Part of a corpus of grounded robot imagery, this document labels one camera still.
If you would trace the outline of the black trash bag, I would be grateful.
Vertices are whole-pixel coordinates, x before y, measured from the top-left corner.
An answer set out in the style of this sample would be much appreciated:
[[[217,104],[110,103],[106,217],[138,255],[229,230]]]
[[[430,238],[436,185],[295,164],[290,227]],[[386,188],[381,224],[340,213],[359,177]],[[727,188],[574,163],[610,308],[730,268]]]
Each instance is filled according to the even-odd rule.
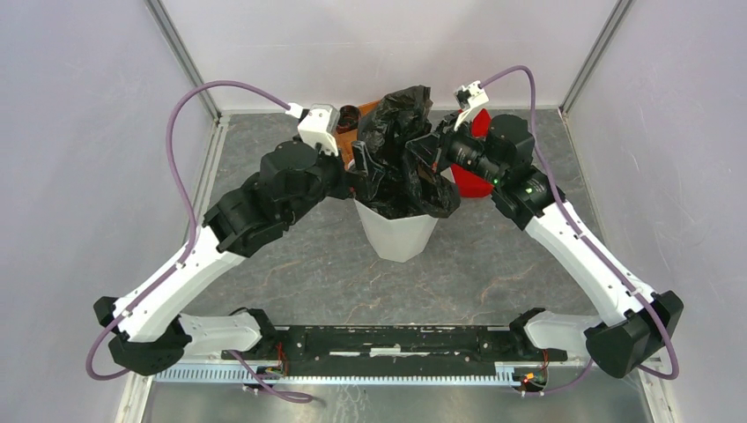
[[[370,171],[384,173],[376,196],[361,203],[386,219],[424,214],[445,219],[461,204],[458,188],[444,176],[437,190],[408,190],[408,162],[419,159],[405,149],[405,144],[431,132],[432,105],[431,88],[413,85],[386,94],[359,122],[357,140],[367,145]]]

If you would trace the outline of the white plastic trash bin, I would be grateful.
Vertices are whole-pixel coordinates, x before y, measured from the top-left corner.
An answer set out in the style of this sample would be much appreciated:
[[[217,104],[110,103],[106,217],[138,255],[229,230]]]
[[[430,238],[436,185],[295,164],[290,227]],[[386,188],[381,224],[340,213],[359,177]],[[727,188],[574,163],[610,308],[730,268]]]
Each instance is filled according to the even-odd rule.
[[[381,259],[406,263],[421,254],[438,219],[427,214],[386,219],[373,209],[354,201],[366,238]]]

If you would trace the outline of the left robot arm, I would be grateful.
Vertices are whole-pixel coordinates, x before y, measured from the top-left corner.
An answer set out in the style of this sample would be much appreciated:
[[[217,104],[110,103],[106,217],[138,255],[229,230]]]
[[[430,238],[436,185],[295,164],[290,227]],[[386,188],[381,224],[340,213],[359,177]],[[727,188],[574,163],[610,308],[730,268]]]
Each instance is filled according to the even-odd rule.
[[[219,276],[250,258],[327,197],[368,199],[385,169],[366,144],[352,145],[354,164],[299,140],[278,145],[260,169],[224,194],[204,215],[194,240],[130,294],[99,298],[94,313],[112,335],[113,362],[139,375],[158,374],[185,356],[250,353],[266,359],[277,331],[261,309],[228,316],[195,316],[183,309]]]

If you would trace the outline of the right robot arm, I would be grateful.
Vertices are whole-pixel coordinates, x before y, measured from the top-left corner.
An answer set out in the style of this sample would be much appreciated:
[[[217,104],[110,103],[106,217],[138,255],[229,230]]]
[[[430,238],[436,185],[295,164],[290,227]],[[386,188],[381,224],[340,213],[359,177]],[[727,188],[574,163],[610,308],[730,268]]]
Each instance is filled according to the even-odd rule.
[[[542,350],[590,358],[607,375],[638,368],[656,377],[679,375],[672,336],[684,311],[672,291],[656,292],[636,277],[588,230],[555,183],[536,167],[530,123],[497,115],[484,137],[473,137],[461,115],[445,117],[405,148],[432,171],[457,165],[492,185],[496,209],[563,266],[586,294],[595,315],[559,315],[534,308],[514,321],[511,353],[530,360]]]

